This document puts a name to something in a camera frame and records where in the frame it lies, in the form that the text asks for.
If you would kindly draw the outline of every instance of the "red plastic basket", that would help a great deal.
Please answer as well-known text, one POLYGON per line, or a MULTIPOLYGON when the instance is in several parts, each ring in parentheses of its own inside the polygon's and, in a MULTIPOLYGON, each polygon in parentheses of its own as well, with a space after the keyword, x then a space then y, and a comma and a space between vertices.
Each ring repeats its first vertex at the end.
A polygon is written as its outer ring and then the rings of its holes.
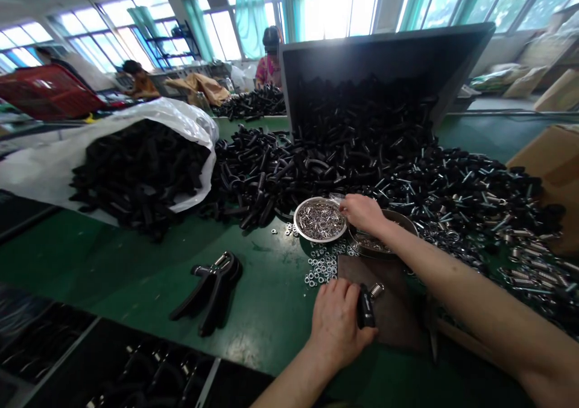
POLYGON ((105 104, 62 66, 17 69, 0 77, 0 98, 34 119, 76 119, 105 104))

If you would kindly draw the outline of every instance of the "green table surface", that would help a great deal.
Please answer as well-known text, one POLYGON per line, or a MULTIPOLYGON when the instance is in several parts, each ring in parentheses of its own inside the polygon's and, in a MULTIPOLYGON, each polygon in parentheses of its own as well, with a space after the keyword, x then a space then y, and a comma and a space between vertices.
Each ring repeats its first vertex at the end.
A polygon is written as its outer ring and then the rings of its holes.
MULTIPOLYGON (((218 122, 222 137, 238 126, 218 122)), ((437 134, 443 146, 506 162, 551 123, 448 116, 437 134)), ((288 128, 285 118, 252 125, 288 128)), ((236 224, 190 216, 158 245, 63 210, 0 246, 0 281, 278 375, 309 336, 317 292, 303 282, 309 243, 286 237, 284 224, 276 218, 267 228, 247 232, 236 224), (271 234, 272 228, 281 234, 271 234), (168 315, 197 283, 189 275, 191 267, 208 265, 225 250, 240 258, 244 274, 224 328, 200 338, 198 319, 172 322, 168 315)), ((327 392, 363 406, 532 406, 514 380, 444 337, 438 367, 428 358, 374 344, 336 376, 327 392)))

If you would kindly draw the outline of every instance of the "person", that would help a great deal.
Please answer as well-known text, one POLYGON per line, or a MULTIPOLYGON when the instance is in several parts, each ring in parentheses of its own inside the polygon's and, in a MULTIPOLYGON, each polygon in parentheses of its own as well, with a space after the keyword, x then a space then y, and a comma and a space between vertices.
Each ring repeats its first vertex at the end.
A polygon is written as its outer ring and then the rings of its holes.
MULTIPOLYGON (((348 194, 340 210, 356 228, 380 239, 440 302, 494 353, 539 407, 579 401, 579 344, 483 275, 384 218, 378 203, 348 194)), ((252 408, 308 408, 332 377, 376 336, 359 329, 359 287, 340 278, 322 285, 309 340, 252 408)))
POLYGON ((154 99, 160 97, 159 91, 149 78, 149 74, 138 61, 127 60, 122 64, 122 70, 134 79, 134 86, 132 90, 125 92, 127 96, 134 99, 154 99))
POLYGON ((36 51, 36 54, 40 58, 40 61, 42 61, 43 63, 57 64, 59 66, 62 66, 72 75, 74 75, 74 77, 78 81, 80 81, 87 89, 89 89, 91 92, 94 93, 94 90, 89 86, 89 84, 85 81, 85 79, 80 76, 80 74, 77 72, 77 70, 74 68, 73 65, 71 65, 67 61, 56 58, 55 56, 53 56, 53 54, 50 52, 49 49, 44 48, 42 46, 37 46, 34 50, 36 51))
POLYGON ((255 87, 261 89, 266 84, 272 84, 282 88, 282 71, 279 67, 279 45, 283 43, 280 30, 275 25, 268 27, 264 31, 263 43, 267 55, 262 57, 258 63, 255 73, 255 87))

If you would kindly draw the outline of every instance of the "metal bowl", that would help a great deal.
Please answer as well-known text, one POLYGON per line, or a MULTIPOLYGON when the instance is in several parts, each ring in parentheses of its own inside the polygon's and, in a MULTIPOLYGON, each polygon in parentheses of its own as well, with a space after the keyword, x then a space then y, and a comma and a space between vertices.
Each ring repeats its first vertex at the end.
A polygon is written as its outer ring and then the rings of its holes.
MULTIPOLYGON (((416 230, 416 226, 412 221, 410 221, 408 217, 402 215, 401 213, 387 209, 382 209, 382 213, 387 219, 397 222, 401 227, 408 230, 413 235, 418 236, 418 230, 416 230)), ((348 228, 348 243, 355 251, 360 253, 360 255, 381 260, 394 260, 398 258, 398 256, 391 251, 374 250, 372 248, 368 248, 360 244, 356 240, 357 232, 358 229, 356 229, 353 225, 350 224, 350 227, 348 228)))
POLYGON ((348 229, 348 222, 346 220, 344 220, 344 227, 340 230, 340 232, 335 235, 332 236, 331 238, 327 238, 327 239, 314 239, 312 237, 309 237, 308 235, 306 235, 303 230, 300 228, 300 224, 298 222, 298 217, 300 216, 300 211, 307 208, 307 206, 309 206, 312 203, 315 202, 323 202, 326 203, 330 206, 334 206, 336 208, 336 210, 339 212, 340 211, 340 205, 338 205, 335 201, 324 198, 324 197, 312 197, 309 199, 304 200, 302 203, 300 203, 300 205, 296 208, 296 211, 294 212, 294 225, 296 226, 296 230, 297 232, 302 235, 305 239, 307 239, 308 241, 311 242, 315 242, 315 243, 328 243, 328 242, 332 242, 336 239, 338 239, 340 236, 342 236, 346 230, 348 229))

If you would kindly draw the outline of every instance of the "pink shirt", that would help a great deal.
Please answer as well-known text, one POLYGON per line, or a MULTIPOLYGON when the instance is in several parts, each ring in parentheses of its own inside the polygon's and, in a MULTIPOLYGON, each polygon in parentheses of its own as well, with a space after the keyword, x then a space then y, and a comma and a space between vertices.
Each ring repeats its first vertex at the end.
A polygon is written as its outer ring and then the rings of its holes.
POLYGON ((260 84, 273 84, 282 88, 282 71, 279 63, 275 63, 270 56, 262 57, 258 63, 258 70, 255 73, 255 79, 260 84))

